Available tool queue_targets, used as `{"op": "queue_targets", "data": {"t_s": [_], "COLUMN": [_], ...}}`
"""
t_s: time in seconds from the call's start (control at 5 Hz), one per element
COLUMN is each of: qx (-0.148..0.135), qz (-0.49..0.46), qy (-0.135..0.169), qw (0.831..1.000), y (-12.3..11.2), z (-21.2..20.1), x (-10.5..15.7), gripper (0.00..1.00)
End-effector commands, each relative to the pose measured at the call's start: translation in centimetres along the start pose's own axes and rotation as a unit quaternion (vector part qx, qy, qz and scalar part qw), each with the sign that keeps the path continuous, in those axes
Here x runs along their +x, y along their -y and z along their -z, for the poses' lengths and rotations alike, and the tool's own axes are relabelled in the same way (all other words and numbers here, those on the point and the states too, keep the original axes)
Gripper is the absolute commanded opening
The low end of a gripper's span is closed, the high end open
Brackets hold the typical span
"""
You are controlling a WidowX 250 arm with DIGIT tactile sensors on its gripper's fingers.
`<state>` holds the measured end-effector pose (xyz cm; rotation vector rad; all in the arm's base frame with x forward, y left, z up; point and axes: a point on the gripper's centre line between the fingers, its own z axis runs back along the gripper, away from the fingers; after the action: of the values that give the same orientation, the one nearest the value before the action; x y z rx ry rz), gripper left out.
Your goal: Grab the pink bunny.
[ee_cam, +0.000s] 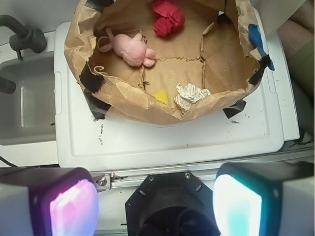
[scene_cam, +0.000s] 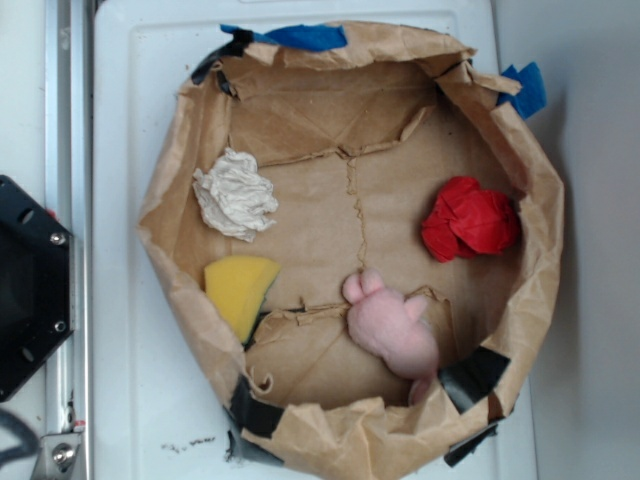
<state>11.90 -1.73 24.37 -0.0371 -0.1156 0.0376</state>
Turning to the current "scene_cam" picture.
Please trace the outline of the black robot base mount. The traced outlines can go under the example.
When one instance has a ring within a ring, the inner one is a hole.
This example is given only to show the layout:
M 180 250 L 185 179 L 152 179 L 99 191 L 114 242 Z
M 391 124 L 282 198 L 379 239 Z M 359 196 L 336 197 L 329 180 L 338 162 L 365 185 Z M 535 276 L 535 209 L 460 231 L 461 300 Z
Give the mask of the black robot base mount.
M 72 234 L 1 177 L 1 400 L 70 336 Z

